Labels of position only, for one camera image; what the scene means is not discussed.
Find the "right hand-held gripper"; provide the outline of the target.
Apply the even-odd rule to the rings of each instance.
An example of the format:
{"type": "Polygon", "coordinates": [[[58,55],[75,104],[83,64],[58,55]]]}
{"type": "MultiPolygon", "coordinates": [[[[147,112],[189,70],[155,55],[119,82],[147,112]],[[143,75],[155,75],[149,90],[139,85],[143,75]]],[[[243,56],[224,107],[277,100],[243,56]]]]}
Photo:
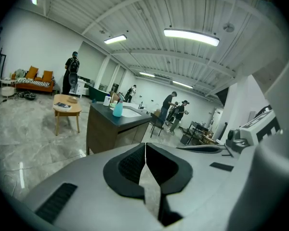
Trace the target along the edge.
{"type": "Polygon", "coordinates": [[[264,107],[256,116],[239,127],[228,132],[224,145],[192,145],[178,146],[177,149],[202,154],[218,154],[233,156],[229,149],[241,153],[243,149],[258,145],[262,140],[280,131],[280,125],[270,105],[264,107]]]}

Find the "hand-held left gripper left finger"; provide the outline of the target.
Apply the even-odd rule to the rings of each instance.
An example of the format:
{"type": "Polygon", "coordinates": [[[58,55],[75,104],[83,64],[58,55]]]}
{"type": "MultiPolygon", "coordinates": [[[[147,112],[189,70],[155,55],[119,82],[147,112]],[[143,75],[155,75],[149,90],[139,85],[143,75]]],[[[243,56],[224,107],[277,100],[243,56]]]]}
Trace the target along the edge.
{"type": "Polygon", "coordinates": [[[103,176],[105,164],[135,147],[118,147],[79,158],[36,185],[23,203],[33,212],[64,183],[76,190],[54,220],[65,231],[158,231],[163,225],[149,212],[143,200],[118,195],[103,176]]]}

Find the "teal spray bottle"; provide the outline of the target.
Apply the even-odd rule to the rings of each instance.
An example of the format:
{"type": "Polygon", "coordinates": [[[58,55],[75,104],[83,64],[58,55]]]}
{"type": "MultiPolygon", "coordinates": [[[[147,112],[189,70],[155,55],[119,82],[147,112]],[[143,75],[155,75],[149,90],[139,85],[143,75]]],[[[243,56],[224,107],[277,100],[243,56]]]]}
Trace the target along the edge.
{"type": "Polygon", "coordinates": [[[115,117],[121,117],[122,116],[122,112],[123,112],[123,101],[124,101],[124,97],[122,94],[119,94],[119,99],[118,102],[113,110],[113,116],[115,117]]]}

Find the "black desk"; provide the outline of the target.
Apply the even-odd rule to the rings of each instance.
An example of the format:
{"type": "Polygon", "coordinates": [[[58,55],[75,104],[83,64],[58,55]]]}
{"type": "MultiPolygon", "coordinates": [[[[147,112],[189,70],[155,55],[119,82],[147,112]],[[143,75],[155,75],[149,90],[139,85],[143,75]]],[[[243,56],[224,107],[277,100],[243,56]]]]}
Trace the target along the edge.
{"type": "Polygon", "coordinates": [[[187,129],[182,129],[180,142],[183,145],[217,145],[213,133],[197,122],[192,121],[187,129]]]}

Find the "black chair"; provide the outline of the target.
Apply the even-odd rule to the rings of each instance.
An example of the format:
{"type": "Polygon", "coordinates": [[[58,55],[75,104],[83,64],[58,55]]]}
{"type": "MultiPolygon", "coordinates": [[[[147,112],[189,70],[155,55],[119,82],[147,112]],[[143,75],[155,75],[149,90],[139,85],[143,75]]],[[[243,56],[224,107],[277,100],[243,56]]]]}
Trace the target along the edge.
{"type": "Polygon", "coordinates": [[[154,113],[151,113],[150,115],[151,115],[150,125],[152,125],[150,137],[152,137],[155,128],[159,129],[159,133],[158,133],[158,136],[159,136],[161,131],[164,129],[163,127],[164,122],[154,113]]]}

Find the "dark sink cabinet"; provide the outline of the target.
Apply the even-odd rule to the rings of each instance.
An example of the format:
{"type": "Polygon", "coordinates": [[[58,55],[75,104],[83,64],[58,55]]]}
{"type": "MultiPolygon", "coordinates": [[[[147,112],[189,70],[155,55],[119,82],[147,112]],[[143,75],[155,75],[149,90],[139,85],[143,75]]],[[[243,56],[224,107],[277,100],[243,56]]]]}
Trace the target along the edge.
{"type": "Polygon", "coordinates": [[[117,147],[141,143],[149,125],[151,116],[141,113],[138,117],[115,117],[109,106],[101,102],[90,105],[87,134],[86,154],[105,152],[117,147]]]}

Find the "wooden coffee table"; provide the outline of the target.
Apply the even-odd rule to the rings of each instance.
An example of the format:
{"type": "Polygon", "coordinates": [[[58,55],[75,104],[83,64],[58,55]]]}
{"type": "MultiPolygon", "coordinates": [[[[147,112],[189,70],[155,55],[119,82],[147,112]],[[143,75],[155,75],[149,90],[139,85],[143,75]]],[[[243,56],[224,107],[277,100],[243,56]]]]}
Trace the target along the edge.
{"type": "Polygon", "coordinates": [[[77,124],[77,132],[80,133],[79,116],[82,111],[79,99],[75,96],[56,94],[53,99],[54,116],[56,118],[55,134],[59,132],[60,117],[75,116],[77,124]]]}

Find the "white sink basin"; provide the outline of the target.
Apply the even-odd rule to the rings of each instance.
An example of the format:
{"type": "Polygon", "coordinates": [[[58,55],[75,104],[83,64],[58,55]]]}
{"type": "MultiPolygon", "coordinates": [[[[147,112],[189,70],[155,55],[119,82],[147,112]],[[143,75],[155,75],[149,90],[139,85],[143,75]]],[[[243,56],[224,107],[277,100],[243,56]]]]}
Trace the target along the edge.
{"type": "Polygon", "coordinates": [[[123,112],[122,112],[122,116],[121,117],[128,117],[128,118],[131,118],[131,117],[138,117],[138,116],[141,116],[142,114],[137,112],[137,111],[134,111],[131,109],[131,107],[124,107],[123,106],[123,112]]]}

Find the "dark blue book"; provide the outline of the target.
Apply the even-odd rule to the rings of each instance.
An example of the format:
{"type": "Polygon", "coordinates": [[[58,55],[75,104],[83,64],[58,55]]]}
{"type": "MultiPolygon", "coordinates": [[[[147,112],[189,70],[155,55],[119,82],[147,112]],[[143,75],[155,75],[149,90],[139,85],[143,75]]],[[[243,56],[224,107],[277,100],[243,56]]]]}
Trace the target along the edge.
{"type": "Polygon", "coordinates": [[[59,111],[59,112],[69,112],[72,108],[71,105],[57,102],[53,105],[54,110],[59,111]]]}

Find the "green bathtub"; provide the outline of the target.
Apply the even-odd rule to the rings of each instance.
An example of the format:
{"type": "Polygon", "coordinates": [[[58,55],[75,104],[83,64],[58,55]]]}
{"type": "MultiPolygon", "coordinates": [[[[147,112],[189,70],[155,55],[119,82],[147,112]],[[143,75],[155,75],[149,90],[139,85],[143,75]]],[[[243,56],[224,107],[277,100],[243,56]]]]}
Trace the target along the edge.
{"type": "Polygon", "coordinates": [[[109,95],[110,94],[108,92],[101,91],[92,86],[89,86],[89,97],[91,100],[96,100],[97,102],[103,102],[105,99],[105,96],[109,96],[109,95]]]}

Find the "white dresser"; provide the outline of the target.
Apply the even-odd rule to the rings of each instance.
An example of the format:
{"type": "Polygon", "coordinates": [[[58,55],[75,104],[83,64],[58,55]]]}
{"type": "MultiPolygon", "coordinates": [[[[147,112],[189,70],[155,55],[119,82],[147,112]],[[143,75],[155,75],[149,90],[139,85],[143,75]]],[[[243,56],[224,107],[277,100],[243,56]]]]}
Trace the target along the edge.
{"type": "Polygon", "coordinates": [[[92,87],[90,82],[78,78],[77,85],[71,89],[70,94],[75,94],[80,98],[82,96],[89,96],[89,87],[92,87]]]}

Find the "orange sofa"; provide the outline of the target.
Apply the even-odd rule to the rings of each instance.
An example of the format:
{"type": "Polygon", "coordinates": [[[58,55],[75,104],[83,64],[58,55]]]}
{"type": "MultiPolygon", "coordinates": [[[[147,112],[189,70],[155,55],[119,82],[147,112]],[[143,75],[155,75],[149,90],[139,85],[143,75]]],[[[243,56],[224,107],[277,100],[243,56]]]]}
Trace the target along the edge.
{"type": "MultiPolygon", "coordinates": [[[[40,70],[39,69],[36,77],[34,78],[34,80],[42,81],[43,73],[44,73],[44,70],[40,70]]],[[[14,73],[11,74],[11,79],[12,80],[17,80],[17,79],[15,79],[14,73]]],[[[46,92],[46,93],[52,93],[53,92],[53,88],[55,86],[54,76],[53,76],[53,79],[52,79],[52,81],[50,83],[51,84],[50,84],[49,87],[40,87],[40,86],[35,86],[35,85],[32,85],[32,84],[16,84],[15,87],[17,89],[22,89],[22,90],[33,90],[33,91],[41,91],[41,92],[46,92]]]]}

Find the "striped blanket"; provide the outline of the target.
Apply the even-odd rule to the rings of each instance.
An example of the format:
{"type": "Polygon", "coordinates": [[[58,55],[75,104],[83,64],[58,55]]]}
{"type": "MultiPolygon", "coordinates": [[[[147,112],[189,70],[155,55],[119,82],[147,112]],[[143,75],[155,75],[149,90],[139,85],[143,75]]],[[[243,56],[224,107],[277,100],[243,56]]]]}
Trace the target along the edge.
{"type": "Polygon", "coordinates": [[[28,79],[28,78],[19,78],[16,80],[16,84],[32,84],[32,85],[40,86],[40,87],[49,87],[51,83],[38,81],[34,79],[28,79]]]}

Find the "orange cushion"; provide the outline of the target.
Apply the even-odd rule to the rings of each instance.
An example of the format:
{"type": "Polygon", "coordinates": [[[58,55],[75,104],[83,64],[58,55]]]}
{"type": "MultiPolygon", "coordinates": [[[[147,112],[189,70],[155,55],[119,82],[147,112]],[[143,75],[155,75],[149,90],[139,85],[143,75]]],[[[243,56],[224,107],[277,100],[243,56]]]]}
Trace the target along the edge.
{"type": "Polygon", "coordinates": [[[48,82],[50,83],[53,79],[53,71],[44,71],[43,77],[42,77],[42,82],[48,82]]]}
{"type": "Polygon", "coordinates": [[[26,73],[25,78],[34,79],[38,73],[38,68],[31,66],[29,71],[26,73]]]}

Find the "white round side table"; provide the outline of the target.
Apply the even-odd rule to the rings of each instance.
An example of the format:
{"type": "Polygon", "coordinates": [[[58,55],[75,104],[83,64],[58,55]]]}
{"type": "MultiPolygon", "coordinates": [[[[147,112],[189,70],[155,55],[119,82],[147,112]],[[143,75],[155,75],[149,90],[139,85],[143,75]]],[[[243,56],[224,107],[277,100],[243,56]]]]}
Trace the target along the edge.
{"type": "Polygon", "coordinates": [[[9,98],[11,96],[14,96],[15,94],[15,86],[16,86],[16,80],[12,79],[1,79],[1,95],[2,97],[9,98]]]}

